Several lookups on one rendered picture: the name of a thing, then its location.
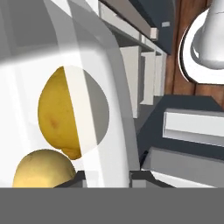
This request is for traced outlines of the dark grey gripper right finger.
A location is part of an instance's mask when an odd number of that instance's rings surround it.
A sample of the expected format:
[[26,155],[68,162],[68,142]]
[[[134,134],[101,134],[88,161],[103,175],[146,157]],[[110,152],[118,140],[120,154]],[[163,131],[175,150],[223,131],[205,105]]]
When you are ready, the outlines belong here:
[[172,188],[172,185],[155,179],[150,171],[131,171],[129,177],[131,188]]

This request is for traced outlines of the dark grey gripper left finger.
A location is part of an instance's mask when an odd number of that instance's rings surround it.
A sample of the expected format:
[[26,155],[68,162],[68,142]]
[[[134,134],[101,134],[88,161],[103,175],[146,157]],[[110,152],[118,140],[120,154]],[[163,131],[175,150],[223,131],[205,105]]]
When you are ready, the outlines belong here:
[[78,171],[73,179],[59,185],[59,188],[68,187],[87,188],[88,185],[86,181],[85,172]]

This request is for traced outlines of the pale yellow potato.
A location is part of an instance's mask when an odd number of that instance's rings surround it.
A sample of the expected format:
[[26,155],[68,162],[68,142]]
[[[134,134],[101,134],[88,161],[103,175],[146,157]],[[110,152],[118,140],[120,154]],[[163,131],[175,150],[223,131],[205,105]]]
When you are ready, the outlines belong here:
[[54,188],[75,177],[71,161],[56,150],[35,150],[18,164],[13,187]]

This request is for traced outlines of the yellow lemon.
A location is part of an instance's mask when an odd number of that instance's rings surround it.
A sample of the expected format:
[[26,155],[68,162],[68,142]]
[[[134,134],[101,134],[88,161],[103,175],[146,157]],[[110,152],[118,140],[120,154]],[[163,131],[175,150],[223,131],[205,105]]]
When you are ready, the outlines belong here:
[[[85,79],[99,144],[109,127],[109,105],[101,87],[87,72]],[[48,79],[39,97],[38,125],[45,140],[52,147],[62,150],[72,160],[81,157],[74,108],[63,66]]]

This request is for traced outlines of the grey drawer front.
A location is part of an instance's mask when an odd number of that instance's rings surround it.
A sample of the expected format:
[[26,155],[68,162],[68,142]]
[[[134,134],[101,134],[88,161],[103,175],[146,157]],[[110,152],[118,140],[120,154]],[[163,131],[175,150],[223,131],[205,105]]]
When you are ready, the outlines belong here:
[[143,161],[142,170],[203,186],[224,188],[224,162],[217,159],[151,147]]

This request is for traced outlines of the white drawer front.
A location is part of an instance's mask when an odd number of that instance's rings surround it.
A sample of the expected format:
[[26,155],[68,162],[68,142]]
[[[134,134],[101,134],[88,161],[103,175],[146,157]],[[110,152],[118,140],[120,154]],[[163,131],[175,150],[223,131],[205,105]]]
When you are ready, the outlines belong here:
[[168,108],[163,137],[224,147],[224,112]]

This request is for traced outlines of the white cupboard run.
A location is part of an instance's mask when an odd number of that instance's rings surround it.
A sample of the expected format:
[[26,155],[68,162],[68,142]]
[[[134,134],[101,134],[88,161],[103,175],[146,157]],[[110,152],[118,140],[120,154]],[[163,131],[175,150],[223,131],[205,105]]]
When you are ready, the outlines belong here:
[[116,12],[119,3],[116,0],[100,0],[99,12],[120,47],[132,113],[137,119],[142,105],[152,106],[155,96],[164,95],[166,53],[155,44],[158,28],[149,27],[149,33],[142,34]]

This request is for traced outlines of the white round black-rimmed object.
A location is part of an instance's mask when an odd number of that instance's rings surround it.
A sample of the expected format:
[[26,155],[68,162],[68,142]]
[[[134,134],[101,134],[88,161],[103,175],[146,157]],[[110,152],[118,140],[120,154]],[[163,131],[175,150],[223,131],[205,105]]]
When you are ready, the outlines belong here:
[[178,67],[187,81],[224,85],[224,0],[213,0],[185,30]]

